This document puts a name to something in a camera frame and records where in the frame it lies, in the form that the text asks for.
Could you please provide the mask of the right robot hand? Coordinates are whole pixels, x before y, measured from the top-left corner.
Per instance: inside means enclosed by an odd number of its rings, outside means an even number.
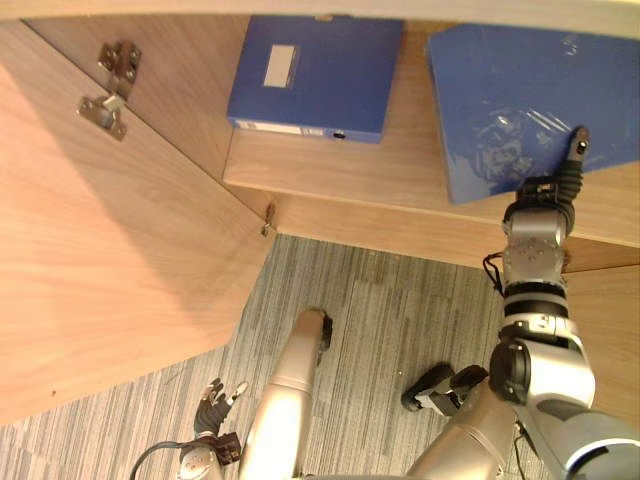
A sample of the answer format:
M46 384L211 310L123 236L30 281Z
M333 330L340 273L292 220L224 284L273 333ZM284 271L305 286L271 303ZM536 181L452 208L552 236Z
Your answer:
M575 224L574 200L583 185L583 163L591 143L589 130L580 125L571 134L565 159L554 173L557 185L556 205L566 219L567 231Z

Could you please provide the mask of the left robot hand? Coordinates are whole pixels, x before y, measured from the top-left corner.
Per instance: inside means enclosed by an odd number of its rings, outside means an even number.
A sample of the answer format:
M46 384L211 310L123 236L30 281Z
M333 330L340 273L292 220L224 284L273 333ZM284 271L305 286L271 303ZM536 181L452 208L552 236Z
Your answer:
M212 380L200 396L193 422L195 437L217 437L232 406L246 392L248 386L247 381L242 381L230 395L226 395L221 379Z

